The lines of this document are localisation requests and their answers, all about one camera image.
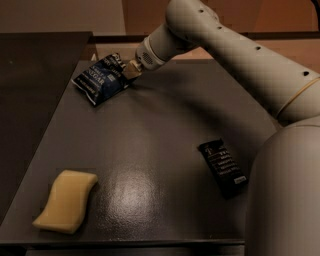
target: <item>sponge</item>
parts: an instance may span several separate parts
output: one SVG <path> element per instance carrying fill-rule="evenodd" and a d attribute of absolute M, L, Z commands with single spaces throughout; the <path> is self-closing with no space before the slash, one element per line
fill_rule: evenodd
<path fill-rule="evenodd" d="M 33 226 L 73 234 L 84 219 L 88 195 L 97 181 L 95 174 L 64 170 L 55 179 L 45 209 Z"/>

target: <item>dark blue chip bag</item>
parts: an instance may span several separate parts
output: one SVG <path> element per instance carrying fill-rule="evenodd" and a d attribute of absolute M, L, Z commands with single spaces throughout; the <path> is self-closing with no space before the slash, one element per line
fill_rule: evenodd
<path fill-rule="evenodd" d="M 85 94 L 94 106 L 111 98 L 118 92 L 126 89 L 132 80 L 123 74 L 124 64 L 118 53 L 101 59 L 87 70 L 83 71 L 72 82 Z"/>

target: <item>table surface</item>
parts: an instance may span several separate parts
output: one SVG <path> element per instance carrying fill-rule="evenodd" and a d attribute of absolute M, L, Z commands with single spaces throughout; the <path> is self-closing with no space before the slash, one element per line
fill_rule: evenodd
<path fill-rule="evenodd" d="M 90 62 L 79 62 L 73 76 Z M 246 192 L 225 200 L 197 147 L 222 138 L 249 176 L 276 128 L 214 60 L 176 60 L 93 108 L 69 83 L 0 229 L 1 244 L 243 243 Z M 31 223 L 64 169 L 96 173 L 74 235 Z"/>
<path fill-rule="evenodd" d="M 90 35 L 0 34 L 0 225 Z"/>

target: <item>table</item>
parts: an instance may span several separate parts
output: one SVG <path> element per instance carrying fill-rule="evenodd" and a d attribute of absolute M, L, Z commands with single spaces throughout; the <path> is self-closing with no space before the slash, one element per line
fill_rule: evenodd
<path fill-rule="evenodd" d="M 0 34 L 0 225 L 91 34 Z"/>
<path fill-rule="evenodd" d="M 92 65 L 79 62 L 73 77 Z M 172 60 L 93 108 L 69 82 L 0 229 L 24 246 L 243 244 L 246 192 L 225 200 L 197 147 L 222 138 L 244 173 L 271 117 L 214 60 Z M 96 173 L 74 235 L 34 228 L 64 169 Z"/>

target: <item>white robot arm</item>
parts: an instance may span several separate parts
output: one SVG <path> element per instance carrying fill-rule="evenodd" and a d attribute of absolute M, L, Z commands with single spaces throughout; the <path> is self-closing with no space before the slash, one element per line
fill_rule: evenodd
<path fill-rule="evenodd" d="M 166 23 L 137 49 L 154 70 L 177 54 L 201 46 L 279 121 L 320 115 L 320 75 L 224 27 L 199 0 L 171 0 Z"/>
<path fill-rule="evenodd" d="M 138 47 L 154 70 L 197 46 L 280 122 L 251 171 L 248 256 L 320 255 L 320 75 L 224 27 L 199 0 L 171 0 L 166 23 Z"/>

